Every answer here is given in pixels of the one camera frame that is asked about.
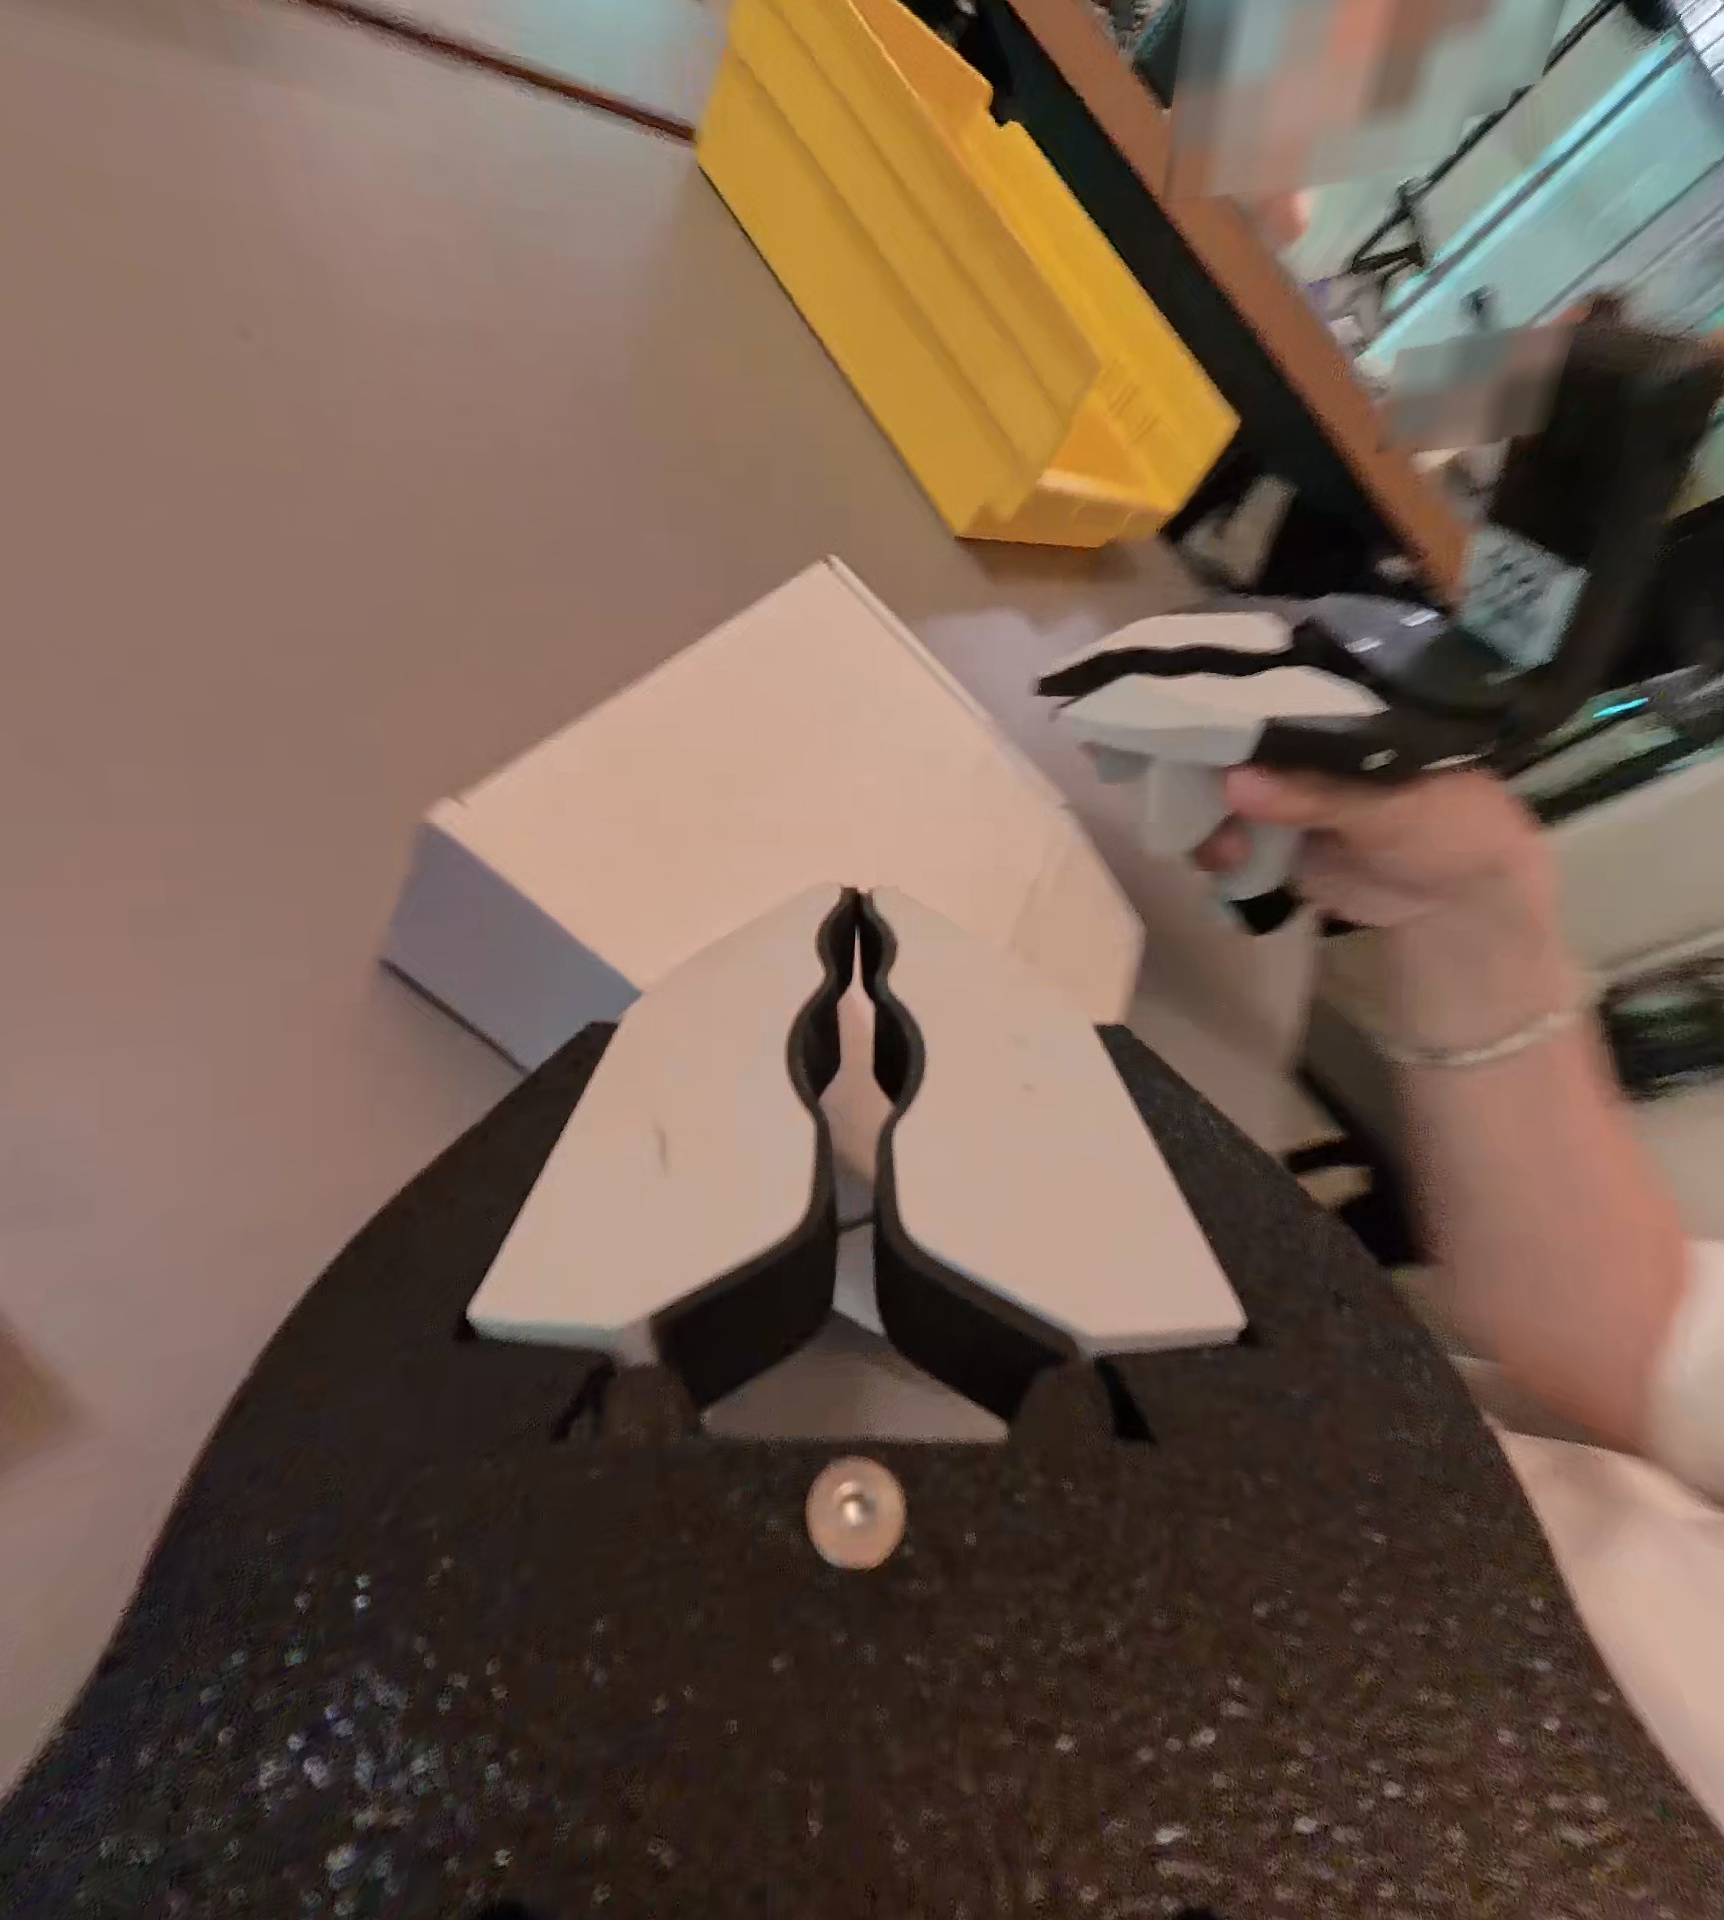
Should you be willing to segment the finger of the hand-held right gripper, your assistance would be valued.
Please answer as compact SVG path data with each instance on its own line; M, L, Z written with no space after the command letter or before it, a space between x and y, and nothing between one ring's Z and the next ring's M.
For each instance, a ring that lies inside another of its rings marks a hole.
M1130 784L1159 765L1231 767L1256 756L1270 724L1354 725L1389 712L1374 690L1320 666L1264 663L1216 673L1188 663L1073 663L1049 673L1068 731L1102 784Z
M1219 605L1135 620L1037 677L1042 699L1080 699L1129 677L1240 677L1295 658L1292 622L1270 605Z

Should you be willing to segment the white cardboard mailer box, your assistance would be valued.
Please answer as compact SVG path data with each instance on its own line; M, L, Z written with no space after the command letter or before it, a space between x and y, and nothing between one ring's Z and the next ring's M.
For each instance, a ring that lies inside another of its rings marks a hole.
M631 1385L703 1411L662 1365L480 1340L467 1308L629 1008L816 884L921 900L1008 950L1096 1027L1125 1010L1138 971L1138 918L1057 786L838 560L808 565L424 816L384 965L513 1065L581 1084L562 1093L539 1166L516 1174L509 1222L465 1259L467 1373L546 1388L562 1425ZM845 1162L877 1149L890 1112L874 1022L856 924L840 1063L822 1093L838 1219ZM828 1320L845 1238L840 1228Z

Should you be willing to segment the person's right hand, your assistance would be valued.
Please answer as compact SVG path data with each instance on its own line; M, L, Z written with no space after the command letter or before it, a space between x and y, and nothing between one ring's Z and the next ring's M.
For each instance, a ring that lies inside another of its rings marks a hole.
M1223 777L1211 875L1234 875L1263 832L1303 841L1295 888L1379 935L1383 1033L1426 1063L1500 1059L1585 1010L1541 828L1498 779L1472 769L1368 784L1242 765Z

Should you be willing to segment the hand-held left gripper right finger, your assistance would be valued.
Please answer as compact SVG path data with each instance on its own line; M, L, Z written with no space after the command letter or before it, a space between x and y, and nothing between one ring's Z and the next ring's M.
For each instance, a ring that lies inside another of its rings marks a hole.
M1085 1010L894 886L858 901L874 1003L874 1310L1013 1423L1067 1365L1234 1345L1248 1313Z

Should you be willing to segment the yellow plastic bin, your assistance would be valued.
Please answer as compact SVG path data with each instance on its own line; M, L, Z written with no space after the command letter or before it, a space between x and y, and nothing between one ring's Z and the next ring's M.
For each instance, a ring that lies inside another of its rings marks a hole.
M1234 441L1030 132L903 4L733 4L694 150L956 538L1155 538Z

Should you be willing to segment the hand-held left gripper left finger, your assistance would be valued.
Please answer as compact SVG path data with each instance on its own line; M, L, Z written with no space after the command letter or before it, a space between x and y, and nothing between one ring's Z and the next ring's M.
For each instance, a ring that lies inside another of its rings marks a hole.
M634 1000L467 1308L477 1338L659 1365L709 1409L827 1326L822 1093L858 908L816 881Z

